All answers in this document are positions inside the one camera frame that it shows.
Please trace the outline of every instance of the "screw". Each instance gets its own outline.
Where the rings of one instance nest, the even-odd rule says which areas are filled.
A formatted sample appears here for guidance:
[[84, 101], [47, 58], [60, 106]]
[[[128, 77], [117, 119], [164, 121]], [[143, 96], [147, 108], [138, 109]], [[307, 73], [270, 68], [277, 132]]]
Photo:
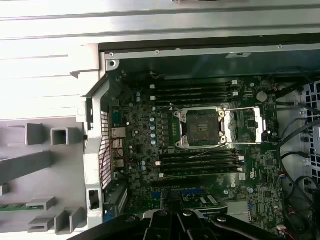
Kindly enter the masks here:
[[161, 217], [165, 217], [165, 216], [168, 215], [168, 213], [167, 213], [166, 211], [161, 211], [161, 210], [158, 211], [157, 214], [158, 214], [159, 216], [161, 216]]
[[136, 217], [134, 217], [134, 216], [129, 216], [125, 221], [127, 222], [127, 223], [132, 223], [133, 221], [135, 221], [136, 220]]
[[183, 216], [190, 217], [192, 215], [191, 211], [184, 211]]
[[224, 216], [218, 216], [217, 217], [218, 222], [220, 223], [225, 223], [227, 221], [227, 219]]

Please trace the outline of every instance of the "silver metal panel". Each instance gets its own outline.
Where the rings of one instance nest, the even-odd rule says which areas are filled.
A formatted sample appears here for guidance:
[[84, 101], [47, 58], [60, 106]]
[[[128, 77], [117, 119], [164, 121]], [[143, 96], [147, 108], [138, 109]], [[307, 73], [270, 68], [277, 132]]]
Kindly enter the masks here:
[[1, 1], [0, 9], [7, 47], [320, 31], [317, 0], [21, 0]]

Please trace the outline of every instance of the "microchip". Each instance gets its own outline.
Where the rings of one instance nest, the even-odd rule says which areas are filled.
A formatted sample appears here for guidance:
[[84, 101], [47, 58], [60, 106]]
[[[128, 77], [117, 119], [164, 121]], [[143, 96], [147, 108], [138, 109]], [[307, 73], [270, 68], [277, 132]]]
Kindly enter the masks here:
[[271, 191], [265, 191], [265, 192], [264, 192], [264, 197], [265, 197], [265, 198], [271, 198], [271, 195], [272, 195], [272, 194], [271, 194]]
[[219, 119], [215, 110], [189, 111], [186, 136], [190, 146], [216, 145], [220, 141]]
[[274, 160], [273, 159], [267, 159], [267, 160], [265, 160], [265, 164], [267, 166], [273, 166], [274, 165]]

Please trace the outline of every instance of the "black ram slot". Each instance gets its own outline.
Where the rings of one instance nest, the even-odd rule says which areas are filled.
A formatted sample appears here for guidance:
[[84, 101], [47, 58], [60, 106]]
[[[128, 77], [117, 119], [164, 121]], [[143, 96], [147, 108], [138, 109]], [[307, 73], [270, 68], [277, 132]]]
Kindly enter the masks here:
[[157, 101], [177, 101], [177, 100], [211, 100], [211, 99], [216, 99], [216, 98], [228, 98], [232, 97], [231, 94], [220, 94], [220, 93], [212, 93], [212, 94], [198, 94], [198, 95], [175, 95], [175, 96], [156, 96]]
[[225, 156], [199, 156], [193, 158], [171, 158], [171, 159], [163, 159], [161, 160], [161, 164], [166, 163], [185, 163], [185, 162], [203, 162], [203, 161], [226, 161], [226, 160], [233, 160], [236, 161], [237, 158], [233, 155], [225, 155]]
[[218, 104], [218, 103], [229, 103], [231, 102], [231, 97], [226, 98], [215, 98], [211, 100], [187, 100], [187, 101], [155, 101], [154, 105], [158, 107], [172, 107], [175, 106], [189, 106], [189, 105], [201, 105], [201, 104]]
[[206, 170], [238, 168], [238, 167], [239, 166], [237, 165], [229, 163], [229, 164], [217, 164], [217, 165], [209, 165], [209, 166], [177, 167], [177, 168], [169, 168], [169, 169], [160, 168], [160, 172], [161, 173], [178, 173], [178, 172], [186, 172], [186, 171], [206, 171]]
[[157, 91], [154, 90], [151, 93], [151, 95], [155, 96], [167, 96], [167, 95], [182, 95], [182, 94], [217, 94], [217, 93], [225, 93], [229, 94], [231, 91], [228, 88], [189, 88], [189, 89], [169, 89], [169, 90], [163, 90], [163, 91]]
[[217, 161], [190, 161], [190, 162], [172, 162], [161, 164], [161, 169], [169, 168], [183, 168], [192, 166], [208, 166], [208, 165], [220, 165], [220, 164], [237, 164], [236, 160], [217, 160]]
[[178, 158], [188, 158], [188, 157], [201, 157], [201, 156], [226, 156], [226, 155], [235, 155], [238, 153], [235, 149], [228, 150], [211, 150], [211, 151], [197, 151], [197, 152], [180, 152], [180, 153], [169, 153], [169, 154], [161, 154], [159, 156], [160, 160], [165, 159], [178, 159]]
[[163, 82], [154, 82], [156, 90], [171, 90], [171, 89], [190, 89], [190, 88], [229, 88], [231, 86], [231, 82], [212, 82], [212, 83], [199, 83], [187, 80], [178, 80], [178, 81], [163, 81]]

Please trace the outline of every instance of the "green circuit board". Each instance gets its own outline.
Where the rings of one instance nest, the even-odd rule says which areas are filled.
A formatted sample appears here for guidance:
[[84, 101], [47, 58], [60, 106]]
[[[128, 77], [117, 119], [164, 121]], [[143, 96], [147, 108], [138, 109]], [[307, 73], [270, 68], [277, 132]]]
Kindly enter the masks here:
[[[182, 191], [184, 207], [187, 209], [217, 207], [213, 201], [208, 200], [208, 196], [213, 196], [214, 200], [221, 199], [217, 203], [219, 207], [224, 206], [224, 202], [228, 204], [230, 201], [243, 201], [247, 205], [246, 214], [250, 223], [276, 233], [276, 226], [283, 221], [283, 217], [279, 211], [280, 189], [276, 189], [280, 166], [275, 157], [278, 122], [273, 83], [261, 77], [232, 78], [228, 83], [231, 96], [226, 94], [227, 101], [210, 104], [212, 97], [208, 90], [208, 101], [206, 101], [207, 94], [201, 96], [203, 104], [196, 105], [182, 96], [179, 101], [185, 99], [187, 105], [182, 106], [183, 104], [178, 101], [176, 103], [179, 105], [169, 102], [165, 105], [166, 99], [161, 95], [155, 99], [153, 82], [148, 82], [147, 85], [132, 82], [125, 85], [120, 97], [114, 100], [110, 107], [111, 127], [125, 129], [125, 137], [112, 149], [113, 171], [118, 171], [128, 180], [129, 185], [130, 198], [124, 212], [138, 215], [147, 210], [159, 209], [161, 191], [179, 190]], [[168, 81], [163, 83], [161, 88], [173, 88], [176, 83], [177, 81]], [[217, 83], [219, 79], [197, 79], [189, 80], [184, 85], [195, 84], [191, 91], [197, 93], [201, 85]], [[260, 92], [267, 95], [267, 99], [263, 102], [257, 99], [257, 94]], [[157, 162], [161, 161], [162, 156], [179, 154], [198, 156], [208, 151], [208, 149], [183, 149], [176, 146], [181, 138], [181, 131], [180, 120], [174, 116], [175, 111], [203, 106], [226, 109], [259, 107], [266, 126], [263, 143], [254, 144], [257, 123], [253, 111], [240, 110], [236, 116], [232, 116], [236, 118], [234, 120], [236, 124], [231, 124], [231, 132], [237, 142], [253, 144], [221, 144], [211, 152], [214, 154], [215, 151], [233, 151], [226, 154], [234, 154], [233, 158], [236, 156], [241, 162], [240, 167], [208, 169], [204, 167], [205, 164], [197, 162], [199, 168], [197, 170], [179, 171], [174, 168], [173, 171], [170, 169], [171, 172], [161, 175], [162, 166], [158, 166]], [[203, 131], [203, 128], [206, 131], [205, 125], [199, 124], [199, 126], [199, 131]], [[115, 163], [119, 160], [123, 161], [123, 164]]]

